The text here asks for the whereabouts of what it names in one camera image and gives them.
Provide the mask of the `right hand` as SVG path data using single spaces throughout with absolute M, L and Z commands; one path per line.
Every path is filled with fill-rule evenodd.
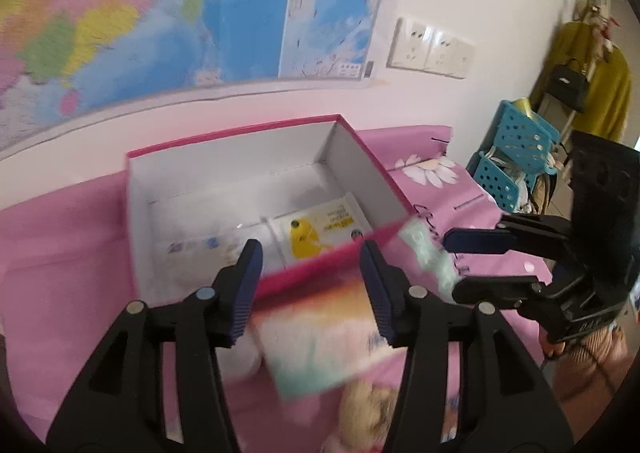
M 617 324 L 574 343 L 552 343 L 541 329 L 539 343 L 544 358 L 555 364 L 551 386 L 561 402 L 579 395 L 611 401 L 632 363 L 625 334 Z

